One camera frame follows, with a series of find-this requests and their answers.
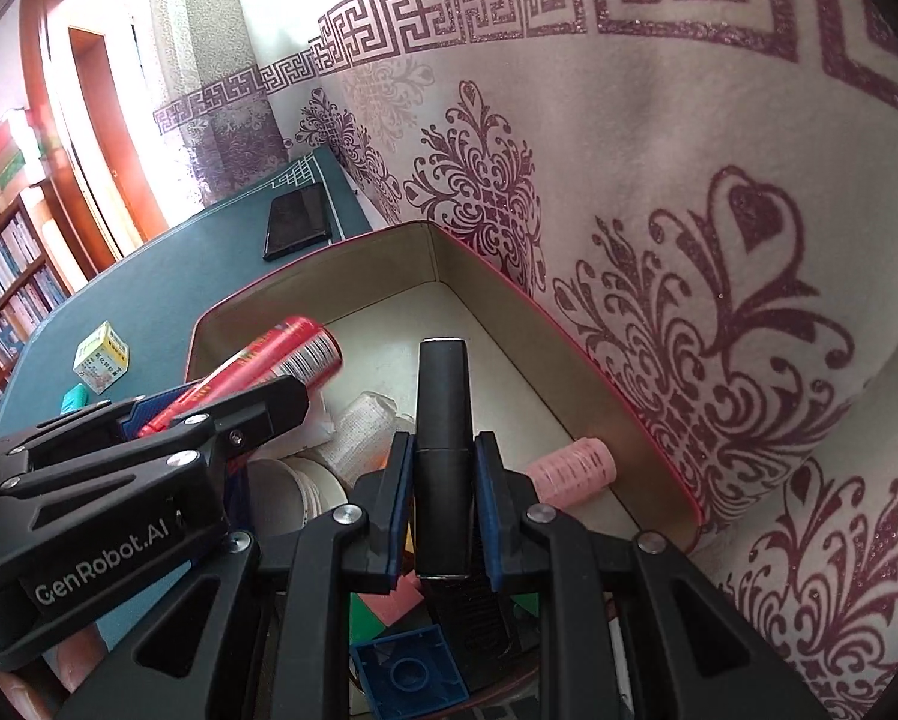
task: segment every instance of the door frame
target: door frame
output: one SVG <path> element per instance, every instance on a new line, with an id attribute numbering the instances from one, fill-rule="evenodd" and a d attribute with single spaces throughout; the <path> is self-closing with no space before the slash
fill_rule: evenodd
<path id="1" fill-rule="evenodd" d="M 86 113 L 102 152 L 102 159 L 122 197 L 125 210 L 143 242 L 151 241 L 169 229 L 159 207 L 128 122 L 119 101 L 109 46 L 113 36 L 82 26 L 68 26 L 68 42 L 73 50 L 76 76 L 82 88 Z M 103 103 L 106 110 L 100 111 Z"/>
<path id="2" fill-rule="evenodd" d="M 62 146 L 60 130 L 49 104 L 44 59 L 49 52 L 49 11 L 63 0 L 19 0 L 19 42 L 25 93 L 32 126 L 49 161 L 49 178 L 59 200 L 62 217 L 56 223 L 76 263 L 87 279 L 114 265 L 116 258 L 95 221 L 89 202 L 76 181 L 76 168 Z"/>

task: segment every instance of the metal screw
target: metal screw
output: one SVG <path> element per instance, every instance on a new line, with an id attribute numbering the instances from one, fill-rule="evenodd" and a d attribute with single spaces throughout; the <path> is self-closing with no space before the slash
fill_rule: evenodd
<path id="1" fill-rule="evenodd" d="M 666 548 L 666 538 L 656 531 L 646 531 L 640 533 L 636 537 L 635 542 L 639 545 L 639 549 L 648 552 L 649 555 L 658 555 Z"/>
<path id="2" fill-rule="evenodd" d="M 174 469 L 178 469 L 180 466 L 188 466 L 192 461 L 196 461 L 199 459 L 199 453 L 194 449 L 183 449 L 181 452 L 176 452 L 174 455 L 170 455 L 169 459 L 166 461 L 170 466 Z"/>
<path id="3" fill-rule="evenodd" d="M 553 519 L 556 519 L 556 509 L 548 503 L 534 503 L 529 509 L 526 509 L 526 517 L 539 525 L 548 525 Z"/>
<path id="4" fill-rule="evenodd" d="M 351 525 L 353 522 L 359 522 L 363 516 L 363 510 L 354 503 L 345 503 L 333 509 L 332 519 L 335 519 L 340 525 Z"/>
<path id="5" fill-rule="evenodd" d="M 235 555 L 236 552 L 243 552 L 246 550 L 251 543 L 252 536 L 249 536 L 248 533 L 245 531 L 234 531 L 229 534 L 229 538 L 225 539 L 225 551 Z"/>

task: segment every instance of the green block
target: green block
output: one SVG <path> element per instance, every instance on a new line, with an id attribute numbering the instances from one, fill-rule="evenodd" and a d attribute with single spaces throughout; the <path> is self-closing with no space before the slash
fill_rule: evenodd
<path id="1" fill-rule="evenodd" d="M 89 403 L 91 395 L 89 388 L 84 384 L 77 384 L 62 396 L 62 410 L 59 413 L 77 412 Z"/>
<path id="2" fill-rule="evenodd" d="M 385 630 L 385 625 L 363 603 L 358 595 L 349 594 L 349 643 L 369 641 L 378 637 Z"/>
<path id="3" fill-rule="evenodd" d="M 538 593 L 529 592 L 524 593 L 523 595 L 513 595 L 511 596 L 514 604 L 520 605 L 520 607 L 524 608 L 529 614 L 532 614 L 534 617 L 539 617 L 539 595 Z"/>

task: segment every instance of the purple damask pattern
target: purple damask pattern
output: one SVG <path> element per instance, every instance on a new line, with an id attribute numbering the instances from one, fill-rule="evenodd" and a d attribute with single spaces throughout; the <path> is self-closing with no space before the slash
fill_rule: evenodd
<path id="1" fill-rule="evenodd" d="M 329 146 L 342 169 L 360 188 L 389 224 L 398 224 L 399 182 L 385 167 L 385 160 L 372 146 L 366 128 L 345 108 L 331 103 L 325 91 L 313 89 L 309 102 L 299 114 L 297 143 L 307 146 Z"/>
<path id="2" fill-rule="evenodd" d="M 705 213 L 649 215 L 638 250 L 596 218 L 604 255 L 553 279 L 556 307 L 676 464 L 716 532 L 777 488 L 849 408 L 830 373 L 854 355 L 798 277 L 796 203 L 739 167 L 712 177 Z"/>
<path id="3" fill-rule="evenodd" d="M 302 52 L 291 53 L 271 65 L 260 67 L 259 77 L 265 84 L 267 95 L 274 95 L 283 89 L 289 89 L 292 84 L 312 80 L 316 77 L 312 52 L 306 49 Z"/>
<path id="4" fill-rule="evenodd" d="M 862 477 L 837 485 L 810 458 L 750 567 L 722 585 L 836 720 L 860 720 L 898 669 L 887 651 L 898 637 L 898 478 L 875 518 L 866 493 Z"/>
<path id="5" fill-rule="evenodd" d="M 360 65 L 340 79 L 359 120 L 367 122 L 373 140 L 390 153 L 407 129 L 415 129 L 413 109 L 422 105 L 426 89 L 436 82 L 433 69 L 413 56 Z"/>
<path id="6" fill-rule="evenodd" d="M 159 125 L 159 132 L 167 132 L 193 122 L 200 117 L 208 116 L 226 105 L 253 97 L 265 92 L 265 84 L 256 65 L 241 68 L 196 89 L 178 100 L 153 112 L 152 117 Z"/>
<path id="7" fill-rule="evenodd" d="M 179 128 L 188 171 L 204 206 L 225 199 L 288 162 L 265 97 L 226 105 Z"/>
<path id="8" fill-rule="evenodd" d="M 878 17 L 875 6 L 869 0 L 864 2 L 870 40 L 898 59 L 898 41 L 892 30 L 883 18 Z M 898 83 L 849 56 L 840 1 L 816 0 L 816 5 L 819 10 L 822 69 L 828 76 L 854 86 L 898 111 Z"/>
<path id="9" fill-rule="evenodd" d="M 428 157 L 414 160 L 407 201 L 489 260 L 527 295 L 546 289 L 540 230 L 542 202 L 532 184 L 532 148 L 513 138 L 473 81 L 459 85 L 450 127 L 422 130 Z"/>

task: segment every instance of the bookshelf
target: bookshelf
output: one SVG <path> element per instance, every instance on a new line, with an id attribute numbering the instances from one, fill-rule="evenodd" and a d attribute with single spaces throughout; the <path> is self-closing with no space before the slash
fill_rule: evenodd
<path id="1" fill-rule="evenodd" d="M 0 213 L 0 400 L 23 346 L 69 296 L 16 196 Z"/>

